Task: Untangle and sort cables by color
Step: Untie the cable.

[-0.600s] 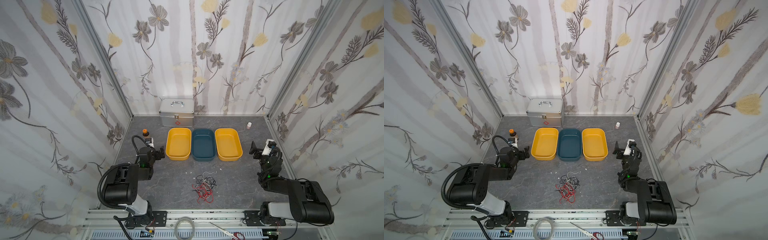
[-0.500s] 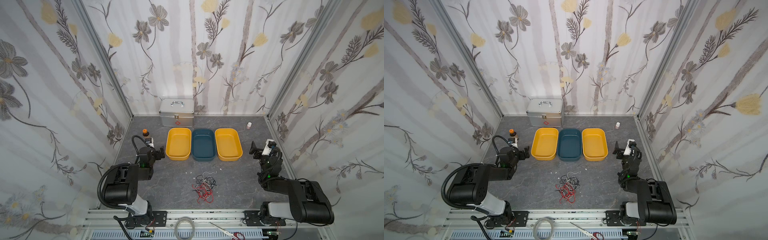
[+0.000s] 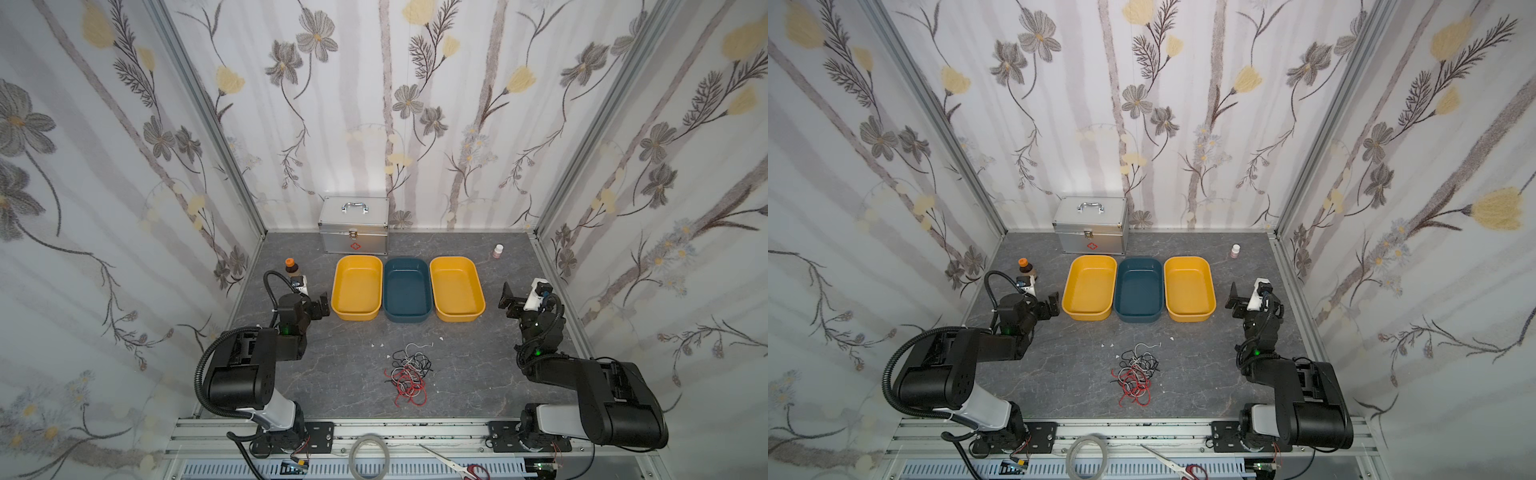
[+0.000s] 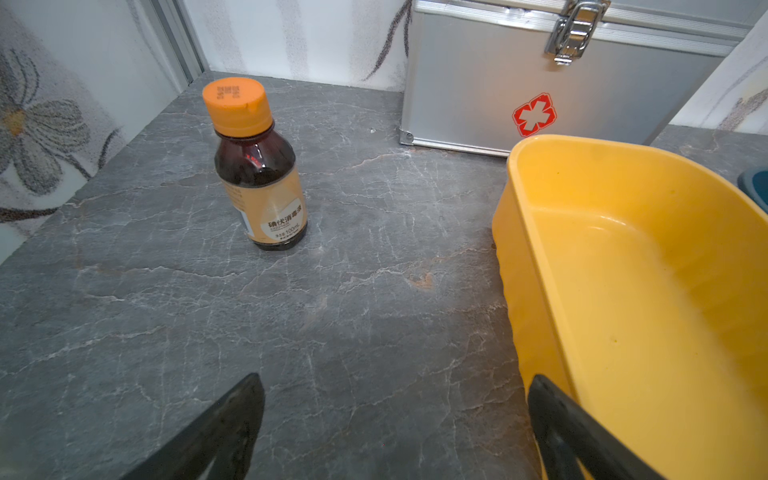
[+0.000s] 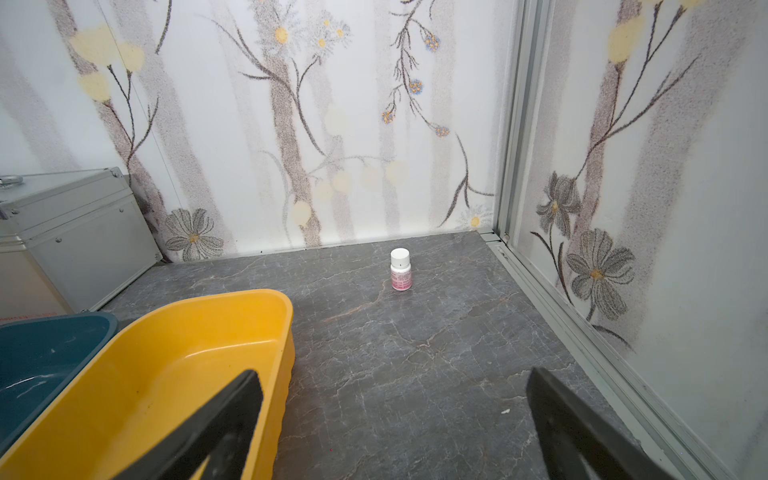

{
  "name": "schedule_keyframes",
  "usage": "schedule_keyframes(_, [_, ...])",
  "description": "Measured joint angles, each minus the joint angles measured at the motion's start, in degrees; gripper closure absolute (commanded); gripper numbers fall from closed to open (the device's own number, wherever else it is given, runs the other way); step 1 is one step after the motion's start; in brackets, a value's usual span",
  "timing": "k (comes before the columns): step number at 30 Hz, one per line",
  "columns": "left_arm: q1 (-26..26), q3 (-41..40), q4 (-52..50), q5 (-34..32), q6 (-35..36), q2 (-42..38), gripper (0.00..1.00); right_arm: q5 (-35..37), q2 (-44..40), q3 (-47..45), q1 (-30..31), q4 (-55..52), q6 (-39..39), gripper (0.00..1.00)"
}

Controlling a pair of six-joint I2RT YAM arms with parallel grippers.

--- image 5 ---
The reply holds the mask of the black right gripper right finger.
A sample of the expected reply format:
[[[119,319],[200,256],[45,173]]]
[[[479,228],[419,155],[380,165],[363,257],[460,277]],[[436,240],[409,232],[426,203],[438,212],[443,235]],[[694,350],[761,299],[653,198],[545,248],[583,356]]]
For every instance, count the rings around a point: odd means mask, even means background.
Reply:
[[[670,474],[544,368],[526,395],[551,479],[669,479]]]

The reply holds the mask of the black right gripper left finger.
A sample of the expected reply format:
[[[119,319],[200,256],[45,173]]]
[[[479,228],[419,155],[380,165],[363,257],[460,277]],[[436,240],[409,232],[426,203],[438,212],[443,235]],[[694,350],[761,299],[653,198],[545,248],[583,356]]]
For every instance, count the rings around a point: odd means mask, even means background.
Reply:
[[[118,479],[239,479],[261,412],[259,375],[245,370]]]

